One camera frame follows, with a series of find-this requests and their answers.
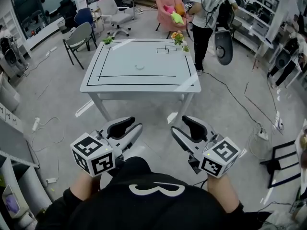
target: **blue chair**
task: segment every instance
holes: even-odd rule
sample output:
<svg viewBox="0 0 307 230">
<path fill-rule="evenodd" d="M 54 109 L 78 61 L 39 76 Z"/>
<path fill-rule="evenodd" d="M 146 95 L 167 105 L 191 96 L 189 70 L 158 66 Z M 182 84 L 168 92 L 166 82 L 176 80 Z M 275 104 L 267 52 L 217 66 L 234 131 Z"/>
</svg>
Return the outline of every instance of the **blue chair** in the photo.
<svg viewBox="0 0 307 230">
<path fill-rule="evenodd" d="M 95 38 L 95 35 L 94 35 L 94 29 L 93 29 L 94 20 L 93 20 L 91 9 L 90 8 L 80 9 L 77 12 L 74 20 L 78 25 L 82 25 L 83 23 L 88 22 L 92 27 L 92 35 L 93 35 L 94 41 L 96 42 L 96 38 Z"/>
</svg>

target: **gray folding chair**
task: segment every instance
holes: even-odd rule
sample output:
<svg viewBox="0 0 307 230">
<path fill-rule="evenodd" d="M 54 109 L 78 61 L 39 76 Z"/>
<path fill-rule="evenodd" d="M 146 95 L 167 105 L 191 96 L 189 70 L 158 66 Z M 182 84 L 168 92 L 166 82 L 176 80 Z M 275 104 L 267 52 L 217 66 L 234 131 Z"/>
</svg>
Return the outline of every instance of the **gray folding chair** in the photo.
<svg viewBox="0 0 307 230">
<path fill-rule="evenodd" d="M 79 63 L 79 65 L 81 66 L 82 69 L 83 66 L 81 65 L 80 61 L 78 60 L 78 58 L 75 55 L 75 51 L 78 50 L 78 48 L 80 48 L 82 45 L 86 44 L 87 50 L 90 51 L 90 43 L 89 40 L 92 39 L 92 41 L 95 44 L 95 47 L 97 48 L 97 44 L 93 38 L 92 35 L 92 27 L 88 22 L 83 23 L 82 25 L 79 25 L 71 34 L 70 38 L 65 40 L 63 39 L 63 43 L 64 46 L 66 48 L 67 54 L 69 56 L 69 58 L 71 59 L 71 56 L 69 54 L 68 49 L 71 50 L 73 56 L 76 58 L 77 62 Z"/>
</svg>

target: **person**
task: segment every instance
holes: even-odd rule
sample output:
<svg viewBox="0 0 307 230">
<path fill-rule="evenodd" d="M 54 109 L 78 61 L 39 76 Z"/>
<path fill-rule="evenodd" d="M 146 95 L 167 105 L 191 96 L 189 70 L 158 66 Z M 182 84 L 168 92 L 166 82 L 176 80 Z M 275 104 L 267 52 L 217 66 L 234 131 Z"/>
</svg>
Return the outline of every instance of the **person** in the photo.
<svg viewBox="0 0 307 230">
<path fill-rule="evenodd" d="M 82 171 L 63 197 L 40 216 L 36 230 L 257 230 L 276 218 L 270 212 L 244 213 L 227 174 L 219 179 L 208 175 L 205 191 L 153 173 L 144 159 L 132 157 L 100 191 L 99 181 L 100 177 Z"/>
<path fill-rule="evenodd" d="M 29 68 L 29 63 L 27 63 L 24 59 L 24 56 L 22 55 L 22 53 L 20 53 L 17 45 L 14 43 L 14 42 L 11 42 L 11 38 L 13 37 L 12 34 L 10 33 L 10 31 L 7 29 L 7 30 L 4 30 L 3 29 L 3 25 L 0 24 L 0 39 L 1 38 L 4 38 L 4 37 L 7 37 L 9 38 L 9 42 L 10 42 L 10 46 L 11 46 L 11 49 L 14 51 L 15 55 L 17 56 L 17 58 L 19 58 L 22 62 L 22 64 L 19 63 L 19 61 L 16 61 L 16 66 L 17 68 L 24 72 L 26 71 L 28 68 Z"/>
<path fill-rule="evenodd" d="M 298 52 L 301 55 L 301 57 L 298 58 L 298 63 L 301 68 L 303 68 L 307 64 L 307 43 L 305 38 L 297 32 L 292 32 L 290 34 L 290 38 L 296 38 L 298 43 Z M 281 74 L 280 78 L 276 81 L 276 83 L 273 83 L 271 87 L 276 90 L 279 85 L 289 76 L 289 74 L 294 70 L 296 67 L 296 64 L 293 60 L 289 62 L 289 64 L 284 68 L 283 73 Z M 268 72 L 267 78 L 273 77 L 277 72 L 279 71 L 279 68 L 274 66 L 271 71 Z"/>
<path fill-rule="evenodd" d="M 297 14 L 295 14 L 293 19 L 290 19 L 290 20 L 287 21 L 287 24 L 290 26 L 289 28 L 287 28 L 289 33 L 299 31 L 299 25 L 297 23 L 297 20 L 298 20 L 298 16 L 297 16 Z"/>
<path fill-rule="evenodd" d="M 210 15 L 206 8 L 212 5 L 216 0 L 191 0 L 193 2 L 192 8 L 189 10 L 190 15 L 194 15 L 193 19 L 193 37 L 194 37 L 194 50 L 195 50 L 195 68 L 198 75 L 202 74 L 203 66 L 202 61 L 206 56 L 209 39 L 213 33 L 207 25 L 207 19 L 210 20 Z M 228 0 L 234 10 L 238 9 L 235 0 Z"/>
</svg>

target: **purple object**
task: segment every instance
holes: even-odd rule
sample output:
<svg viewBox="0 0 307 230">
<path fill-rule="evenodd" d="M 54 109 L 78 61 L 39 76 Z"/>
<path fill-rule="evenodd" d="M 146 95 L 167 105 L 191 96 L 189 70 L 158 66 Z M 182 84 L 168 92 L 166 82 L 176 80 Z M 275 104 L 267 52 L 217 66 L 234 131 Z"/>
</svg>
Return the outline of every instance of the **purple object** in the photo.
<svg viewBox="0 0 307 230">
<path fill-rule="evenodd" d="M 17 214 L 17 212 L 20 210 L 13 194 L 7 195 L 5 197 L 5 203 L 8 210 L 14 212 L 15 214 Z"/>
</svg>

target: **black stand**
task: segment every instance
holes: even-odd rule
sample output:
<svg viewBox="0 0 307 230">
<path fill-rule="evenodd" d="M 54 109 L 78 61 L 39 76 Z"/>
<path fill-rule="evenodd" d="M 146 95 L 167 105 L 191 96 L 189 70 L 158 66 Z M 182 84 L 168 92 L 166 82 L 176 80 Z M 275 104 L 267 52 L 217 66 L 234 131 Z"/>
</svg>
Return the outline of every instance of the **black stand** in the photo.
<svg viewBox="0 0 307 230">
<path fill-rule="evenodd" d="M 299 177 L 301 176 L 301 173 L 298 173 L 298 174 L 296 174 L 296 175 L 294 175 L 294 176 L 292 176 L 292 177 L 290 177 L 290 178 L 287 178 L 287 179 L 285 179 L 285 180 L 283 180 L 283 181 L 280 181 L 280 182 L 277 182 L 277 183 L 272 184 L 273 178 L 274 178 L 274 171 L 275 171 L 275 170 L 280 170 L 280 171 L 282 171 L 282 170 L 291 168 L 291 167 L 293 167 L 293 166 L 299 164 L 299 162 L 297 162 L 297 163 L 291 164 L 291 165 L 289 165 L 289 166 L 286 166 L 286 167 L 284 167 L 284 168 L 281 168 L 281 167 L 280 167 L 280 164 L 279 164 L 279 160 L 284 159 L 284 158 L 288 158 L 288 157 L 293 156 L 293 155 L 296 155 L 296 151 L 291 152 L 291 153 L 286 154 L 286 155 L 283 155 L 283 156 L 280 156 L 280 157 L 278 157 L 278 158 L 275 157 L 275 154 L 276 154 L 276 150 L 277 150 L 277 149 L 289 147 L 289 146 L 291 146 L 291 145 L 294 145 L 294 143 L 295 143 L 295 140 L 290 141 L 290 142 L 287 142 L 287 143 L 284 143 L 284 144 L 279 145 L 279 146 L 276 146 L 276 147 L 273 147 L 272 159 L 267 160 L 267 161 L 263 161 L 263 162 L 260 163 L 260 164 L 262 164 L 262 165 L 267 166 L 268 173 L 270 174 L 270 180 L 269 180 L 268 188 L 272 188 L 272 187 L 276 187 L 276 186 L 283 185 L 283 184 L 285 184 L 285 183 L 287 183 L 287 182 L 290 182 L 290 181 L 293 181 L 293 180 L 295 180 L 296 178 L 299 178 Z"/>
</svg>

